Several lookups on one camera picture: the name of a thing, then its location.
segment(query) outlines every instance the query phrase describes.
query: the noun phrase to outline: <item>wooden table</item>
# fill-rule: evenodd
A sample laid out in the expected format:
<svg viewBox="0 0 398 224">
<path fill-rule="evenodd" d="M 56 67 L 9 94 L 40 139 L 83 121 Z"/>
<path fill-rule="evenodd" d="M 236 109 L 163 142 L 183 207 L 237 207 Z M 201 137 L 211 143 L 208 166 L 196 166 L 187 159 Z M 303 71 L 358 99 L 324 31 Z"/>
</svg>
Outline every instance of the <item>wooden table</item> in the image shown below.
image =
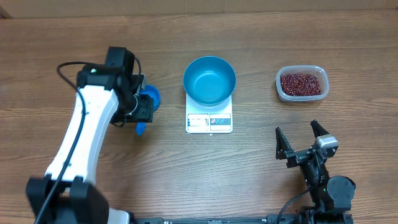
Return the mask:
<svg viewBox="0 0 398 224">
<path fill-rule="evenodd" d="M 69 124 L 75 94 L 55 67 L 102 63 L 110 45 L 133 51 L 162 94 L 142 137 L 133 124 L 108 128 L 97 187 L 112 207 L 164 218 L 277 213 L 305 184 L 298 167 L 275 159 L 274 130 L 304 149 L 317 119 L 339 140 L 330 175 L 357 184 L 356 223 L 397 223 L 395 10 L 1 20 L 0 223 L 32 223 L 25 185 L 43 176 Z M 231 134 L 185 133 L 182 75 L 203 55 L 236 71 Z M 301 64 L 327 71 L 331 87 L 321 103 L 278 99 L 276 73 Z M 74 80 L 79 69 L 64 72 Z M 309 203 L 307 195 L 287 212 Z"/>
</svg>

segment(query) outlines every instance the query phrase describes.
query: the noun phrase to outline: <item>blue bowl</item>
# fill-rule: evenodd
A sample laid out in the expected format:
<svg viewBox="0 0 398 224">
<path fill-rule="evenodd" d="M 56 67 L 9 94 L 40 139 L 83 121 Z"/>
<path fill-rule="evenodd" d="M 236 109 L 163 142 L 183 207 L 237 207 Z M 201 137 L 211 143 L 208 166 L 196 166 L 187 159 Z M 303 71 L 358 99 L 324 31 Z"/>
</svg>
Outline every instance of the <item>blue bowl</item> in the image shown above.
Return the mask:
<svg viewBox="0 0 398 224">
<path fill-rule="evenodd" d="M 224 59 L 204 56 L 187 67 L 183 85 L 188 96 L 200 105 L 215 106 L 231 96 L 236 86 L 236 75 Z"/>
</svg>

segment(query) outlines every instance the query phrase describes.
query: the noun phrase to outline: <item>red bean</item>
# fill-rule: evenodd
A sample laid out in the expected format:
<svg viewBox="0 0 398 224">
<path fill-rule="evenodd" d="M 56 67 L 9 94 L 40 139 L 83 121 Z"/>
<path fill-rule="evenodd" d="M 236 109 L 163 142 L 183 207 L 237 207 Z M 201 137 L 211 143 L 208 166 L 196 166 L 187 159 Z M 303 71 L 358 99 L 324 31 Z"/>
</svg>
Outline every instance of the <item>red bean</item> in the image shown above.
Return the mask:
<svg viewBox="0 0 398 224">
<path fill-rule="evenodd" d="M 289 96 L 316 96 L 322 91 L 315 75 L 286 73 L 280 76 L 282 90 Z"/>
</svg>

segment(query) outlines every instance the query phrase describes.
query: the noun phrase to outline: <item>kitchen scale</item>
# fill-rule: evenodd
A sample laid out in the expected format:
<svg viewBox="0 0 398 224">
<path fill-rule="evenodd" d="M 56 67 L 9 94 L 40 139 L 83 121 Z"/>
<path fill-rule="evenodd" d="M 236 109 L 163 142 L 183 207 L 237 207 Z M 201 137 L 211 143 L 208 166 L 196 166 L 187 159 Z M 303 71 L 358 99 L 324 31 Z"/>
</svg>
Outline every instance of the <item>kitchen scale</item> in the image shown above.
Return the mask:
<svg viewBox="0 0 398 224">
<path fill-rule="evenodd" d="M 232 96 L 216 106 L 202 106 L 187 94 L 186 97 L 185 130 L 187 133 L 232 132 Z"/>
</svg>

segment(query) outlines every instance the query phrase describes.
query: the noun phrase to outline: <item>plastic container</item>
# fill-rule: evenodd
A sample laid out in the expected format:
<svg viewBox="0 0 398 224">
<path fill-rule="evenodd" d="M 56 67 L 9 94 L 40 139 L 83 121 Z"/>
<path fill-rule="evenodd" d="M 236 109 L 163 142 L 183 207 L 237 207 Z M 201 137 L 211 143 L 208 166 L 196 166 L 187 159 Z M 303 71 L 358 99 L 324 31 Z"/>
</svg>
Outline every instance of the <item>plastic container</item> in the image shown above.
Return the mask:
<svg viewBox="0 0 398 224">
<path fill-rule="evenodd" d="M 304 73 L 304 74 L 315 75 L 318 78 L 322 94 L 316 96 L 289 96 L 285 94 L 282 90 L 282 86 L 280 85 L 280 76 L 286 73 Z M 287 66 L 279 70 L 278 74 L 276 75 L 276 88 L 278 90 L 279 98 L 283 102 L 318 101 L 323 99 L 328 94 L 329 79 L 324 69 L 316 65 Z"/>
</svg>

